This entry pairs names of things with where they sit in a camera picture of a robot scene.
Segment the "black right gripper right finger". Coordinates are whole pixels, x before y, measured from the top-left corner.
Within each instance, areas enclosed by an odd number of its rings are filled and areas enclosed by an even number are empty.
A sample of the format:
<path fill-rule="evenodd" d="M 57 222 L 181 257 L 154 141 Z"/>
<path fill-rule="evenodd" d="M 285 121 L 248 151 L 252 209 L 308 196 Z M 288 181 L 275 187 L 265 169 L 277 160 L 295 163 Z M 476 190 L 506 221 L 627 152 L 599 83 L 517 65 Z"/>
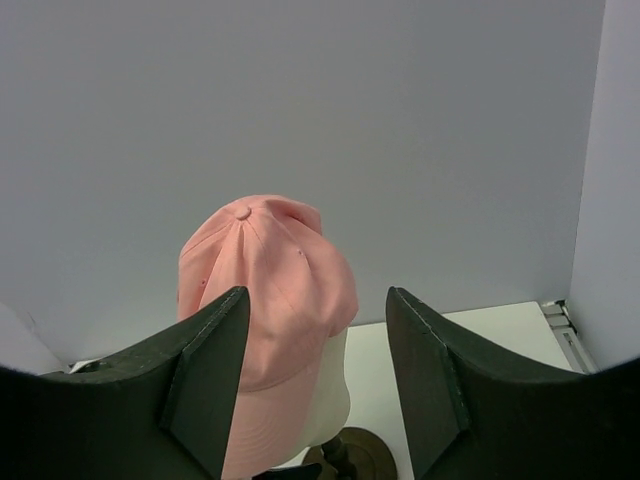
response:
<path fill-rule="evenodd" d="M 392 287 L 386 327 L 418 479 L 635 479 L 639 363 L 580 374 L 512 352 Z"/>

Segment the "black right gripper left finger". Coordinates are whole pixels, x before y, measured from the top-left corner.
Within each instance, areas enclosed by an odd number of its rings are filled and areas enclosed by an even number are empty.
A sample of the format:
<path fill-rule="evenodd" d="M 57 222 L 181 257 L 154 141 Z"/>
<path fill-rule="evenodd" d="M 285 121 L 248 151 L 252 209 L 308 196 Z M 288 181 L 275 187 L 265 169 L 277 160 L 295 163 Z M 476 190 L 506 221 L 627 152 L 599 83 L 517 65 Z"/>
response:
<path fill-rule="evenodd" d="M 234 287 L 87 371 L 1 371 L 5 479 L 217 479 L 249 326 Z"/>

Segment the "pink baseball cap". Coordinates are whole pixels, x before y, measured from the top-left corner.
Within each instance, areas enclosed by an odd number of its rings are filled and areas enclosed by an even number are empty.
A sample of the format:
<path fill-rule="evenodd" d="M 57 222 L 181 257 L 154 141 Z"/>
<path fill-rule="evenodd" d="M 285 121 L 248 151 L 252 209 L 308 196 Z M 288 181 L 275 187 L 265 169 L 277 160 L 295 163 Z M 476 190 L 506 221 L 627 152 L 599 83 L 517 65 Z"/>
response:
<path fill-rule="evenodd" d="M 312 206 L 275 194 L 236 199 L 213 213 L 178 259 L 177 316 L 227 290 L 248 290 L 250 320 L 222 475 L 249 479 L 293 458 L 329 338 L 358 309 L 343 254 Z"/>

